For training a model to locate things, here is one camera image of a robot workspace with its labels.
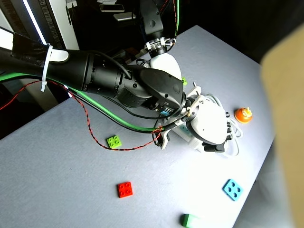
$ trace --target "lime green lego brick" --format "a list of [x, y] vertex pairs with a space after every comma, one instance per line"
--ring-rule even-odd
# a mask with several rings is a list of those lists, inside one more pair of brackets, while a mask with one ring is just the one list
[[187, 80], [185, 77], [181, 78], [182, 83], [184, 84], [184, 86], [186, 86], [188, 84]]
[[122, 142], [120, 141], [120, 139], [117, 135], [114, 135], [113, 137], [108, 138], [106, 140], [111, 149], [116, 149], [117, 147], [120, 147], [122, 145]]
[[182, 225], [186, 228], [201, 228], [202, 222], [199, 217], [192, 214], [186, 214], [184, 215], [184, 222]]

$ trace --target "gray table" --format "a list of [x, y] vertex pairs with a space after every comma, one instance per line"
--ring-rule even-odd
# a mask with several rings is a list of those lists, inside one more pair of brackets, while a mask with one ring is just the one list
[[[171, 54], [189, 82], [186, 91], [195, 81], [231, 113], [252, 109], [253, 120], [241, 126], [240, 154], [200, 153], [174, 133], [164, 151], [154, 145], [106, 151], [91, 138], [82, 108], [68, 99], [1, 140], [0, 227], [173, 228], [184, 213], [202, 217], [204, 227], [233, 226], [274, 138], [260, 65], [198, 26], [179, 35]], [[131, 123], [153, 123], [94, 97]], [[103, 143], [114, 134], [124, 148], [151, 140], [88, 110]], [[222, 190], [230, 178], [244, 188], [237, 202]], [[120, 199], [116, 185], [125, 181], [134, 195]]]

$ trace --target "beige object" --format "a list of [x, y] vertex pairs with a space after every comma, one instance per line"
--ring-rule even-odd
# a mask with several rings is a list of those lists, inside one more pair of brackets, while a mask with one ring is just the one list
[[294, 223], [304, 228], [304, 26], [265, 55], [262, 78]]

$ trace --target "orange round object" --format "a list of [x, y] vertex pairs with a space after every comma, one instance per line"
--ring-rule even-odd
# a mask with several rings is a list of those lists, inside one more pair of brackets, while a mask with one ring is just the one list
[[242, 124], [247, 124], [252, 119], [252, 112], [249, 108], [240, 108], [234, 112], [234, 117]]

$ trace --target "white zip tie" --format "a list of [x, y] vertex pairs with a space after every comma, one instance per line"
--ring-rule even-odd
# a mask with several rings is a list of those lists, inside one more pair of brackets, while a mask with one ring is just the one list
[[43, 67], [43, 73], [42, 73], [42, 87], [41, 91], [44, 92], [44, 89], [46, 88], [47, 85], [47, 72], [48, 72], [48, 64], [49, 60], [51, 59], [51, 54], [52, 54], [53, 46], [48, 44], [48, 50], [47, 50], [47, 57], [46, 61], [44, 62], [44, 67]]

